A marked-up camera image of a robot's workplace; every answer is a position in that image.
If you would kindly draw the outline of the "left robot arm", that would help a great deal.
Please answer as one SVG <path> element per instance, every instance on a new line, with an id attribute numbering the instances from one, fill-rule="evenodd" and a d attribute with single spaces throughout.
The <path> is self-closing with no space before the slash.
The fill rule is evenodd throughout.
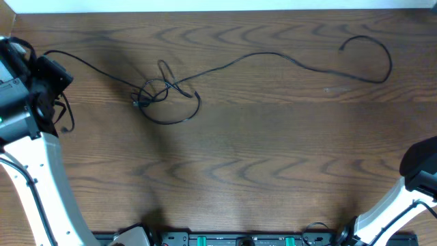
<path id="1" fill-rule="evenodd" d="M 94 234 L 64 169 L 53 116 L 71 110 L 64 90 L 72 76 L 25 40 L 1 38 L 1 165 L 23 205 L 36 245 L 145 245 L 150 233 L 132 225 Z"/>

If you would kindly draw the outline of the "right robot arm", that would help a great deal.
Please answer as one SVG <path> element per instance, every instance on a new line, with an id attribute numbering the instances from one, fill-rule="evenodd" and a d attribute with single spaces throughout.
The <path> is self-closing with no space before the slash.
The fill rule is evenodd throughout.
<path id="1" fill-rule="evenodd" d="M 351 220 L 334 245 L 384 246 L 411 219 L 428 210 L 436 216 L 436 138 L 409 147 L 403 156 L 401 178 L 370 210 Z"/>

